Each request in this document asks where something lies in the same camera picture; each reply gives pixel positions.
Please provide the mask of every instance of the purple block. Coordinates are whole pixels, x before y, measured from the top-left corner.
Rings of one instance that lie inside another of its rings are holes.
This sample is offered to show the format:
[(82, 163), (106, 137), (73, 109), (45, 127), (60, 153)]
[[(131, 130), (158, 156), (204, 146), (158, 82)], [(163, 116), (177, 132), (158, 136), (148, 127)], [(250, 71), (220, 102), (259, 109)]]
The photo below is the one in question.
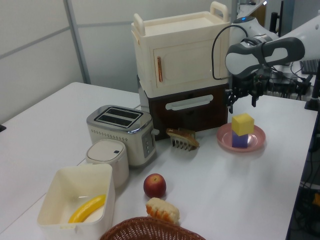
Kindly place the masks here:
[(232, 131), (232, 147), (233, 148), (247, 148), (248, 147), (248, 134), (238, 136)]

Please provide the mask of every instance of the toaster slot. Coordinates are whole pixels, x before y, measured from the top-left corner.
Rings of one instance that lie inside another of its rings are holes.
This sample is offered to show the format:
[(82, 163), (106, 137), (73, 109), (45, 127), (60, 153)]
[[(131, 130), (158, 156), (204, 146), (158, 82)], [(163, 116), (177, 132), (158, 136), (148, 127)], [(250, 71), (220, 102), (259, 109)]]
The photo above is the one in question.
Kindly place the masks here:
[(102, 115), (101, 117), (98, 118), (98, 122), (107, 123), (107, 124), (112, 123), (112, 124), (117, 124), (125, 127), (129, 126), (132, 123), (132, 121), (109, 116), (109, 115)]
[(107, 111), (107, 113), (112, 114), (112, 115), (116, 115), (116, 116), (125, 117), (128, 119), (136, 119), (141, 115), (139, 113), (135, 113), (135, 112), (131, 112), (131, 111), (123, 111), (123, 110), (119, 110), (119, 109), (115, 109), (115, 108), (110, 108)]

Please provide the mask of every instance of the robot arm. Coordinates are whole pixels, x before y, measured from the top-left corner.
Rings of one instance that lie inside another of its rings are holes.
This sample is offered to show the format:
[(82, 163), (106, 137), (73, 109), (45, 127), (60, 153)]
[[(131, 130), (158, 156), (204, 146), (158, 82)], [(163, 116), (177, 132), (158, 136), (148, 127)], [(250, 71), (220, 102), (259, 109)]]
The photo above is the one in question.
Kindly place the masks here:
[(263, 91), (259, 90), (259, 85), (255, 83), (250, 85), (249, 90), (242, 89), (243, 83), (248, 81), (248, 78), (253, 79), (257, 70), (320, 58), (320, 16), (280, 38), (259, 25), (254, 17), (238, 18), (232, 25), (242, 26), (248, 37), (238, 27), (230, 30), (230, 47), (225, 57), (225, 65), (232, 74), (232, 90), (227, 92), (231, 111), (238, 98), (252, 95), (252, 105), (255, 107), (256, 100), (263, 95)]

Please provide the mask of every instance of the red apple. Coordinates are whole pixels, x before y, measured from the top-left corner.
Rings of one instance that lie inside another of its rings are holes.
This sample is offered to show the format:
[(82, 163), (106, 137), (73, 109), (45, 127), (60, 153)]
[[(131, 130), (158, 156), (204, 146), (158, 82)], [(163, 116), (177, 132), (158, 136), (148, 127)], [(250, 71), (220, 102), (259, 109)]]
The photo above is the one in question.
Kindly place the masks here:
[(146, 177), (143, 183), (145, 195), (149, 198), (161, 198), (165, 195), (167, 184), (163, 176), (153, 173)]

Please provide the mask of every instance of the stacked blocks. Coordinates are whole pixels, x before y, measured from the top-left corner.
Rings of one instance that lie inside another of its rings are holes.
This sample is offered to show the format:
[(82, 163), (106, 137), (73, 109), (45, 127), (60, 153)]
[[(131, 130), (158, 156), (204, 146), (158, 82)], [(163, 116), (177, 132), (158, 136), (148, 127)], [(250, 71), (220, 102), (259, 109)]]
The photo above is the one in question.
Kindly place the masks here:
[(248, 135), (254, 132), (255, 120), (247, 113), (232, 117), (232, 147), (247, 148)]

